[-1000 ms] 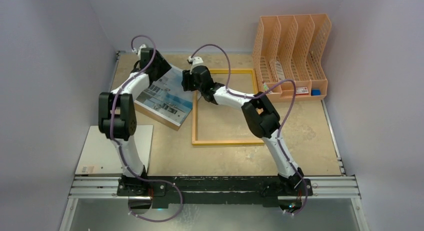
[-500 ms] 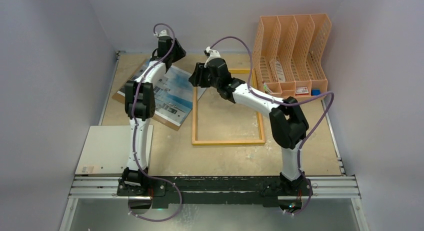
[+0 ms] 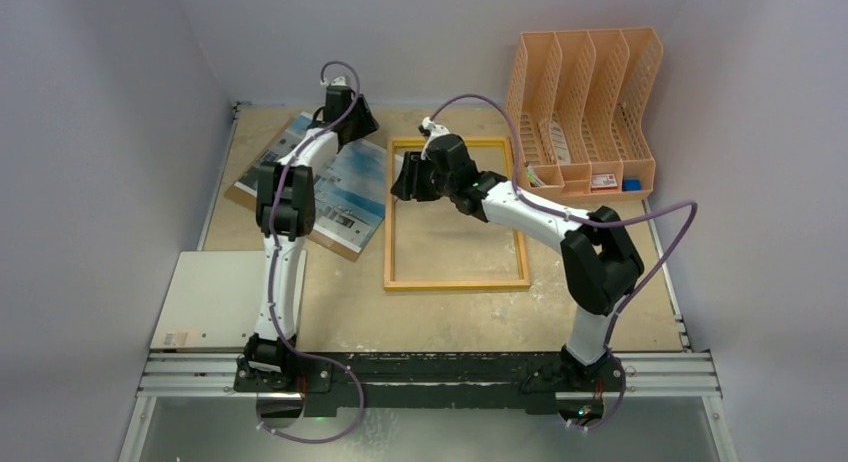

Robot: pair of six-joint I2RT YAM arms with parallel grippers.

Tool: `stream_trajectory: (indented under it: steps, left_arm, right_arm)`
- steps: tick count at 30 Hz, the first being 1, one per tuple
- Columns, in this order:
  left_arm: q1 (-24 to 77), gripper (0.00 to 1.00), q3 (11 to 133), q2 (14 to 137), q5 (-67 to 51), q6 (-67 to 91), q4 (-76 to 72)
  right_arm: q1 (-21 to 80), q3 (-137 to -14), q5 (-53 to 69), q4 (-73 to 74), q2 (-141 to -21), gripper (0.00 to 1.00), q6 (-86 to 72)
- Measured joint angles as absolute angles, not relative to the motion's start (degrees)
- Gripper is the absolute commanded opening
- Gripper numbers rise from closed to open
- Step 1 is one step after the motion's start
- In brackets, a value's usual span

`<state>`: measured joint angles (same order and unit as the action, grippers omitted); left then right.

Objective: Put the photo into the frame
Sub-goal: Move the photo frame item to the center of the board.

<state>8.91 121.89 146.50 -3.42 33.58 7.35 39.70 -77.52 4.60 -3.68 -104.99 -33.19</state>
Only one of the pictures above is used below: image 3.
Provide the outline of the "yellow wooden picture frame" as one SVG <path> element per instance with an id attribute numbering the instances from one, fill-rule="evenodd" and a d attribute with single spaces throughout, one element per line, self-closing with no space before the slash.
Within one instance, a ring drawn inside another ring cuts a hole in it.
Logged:
<path id="1" fill-rule="evenodd" d="M 525 236 L 457 212 L 449 200 L 386 196 L 383 289 L 395 293 L 531 288 Z"/>

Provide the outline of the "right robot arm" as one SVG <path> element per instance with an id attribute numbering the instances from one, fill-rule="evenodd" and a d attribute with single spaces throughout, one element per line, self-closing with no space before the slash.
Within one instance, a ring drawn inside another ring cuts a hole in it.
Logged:
<path id="1" fill-rule="evenodd" d="M 406 152 L 390 192 L 404 201 L 446 198 L 465 215 L 518 230 L 557 252 L 577 305 L 561 349 L 561 374 L 576 389 L 599 378 L 611 360 L 614 321 L 644 272 L 615 210 L 602 206 L 593 212 L 573 211 L 522 192 L 505 175 L 479 169 L 465 141 L 453 133 L 430 138 L 420 151 Z"/>

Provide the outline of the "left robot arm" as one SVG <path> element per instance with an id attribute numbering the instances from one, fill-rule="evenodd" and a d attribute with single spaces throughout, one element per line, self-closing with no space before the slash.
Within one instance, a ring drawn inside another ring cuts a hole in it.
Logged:
<path id="1" fill-rule="evenodd" d="M 317 219 L 316 171 L 344 145 L 378 128 L 361 94 L 346 82 L 328 83 L 325 102 L 303 139 L 286 155 L 260 164 L 255 218 L 265 251 L 265 299 L 239 359 L 239 373 L 259 376 L 272 390 L 287 390 L 298 377 L 299 269 Z"/>

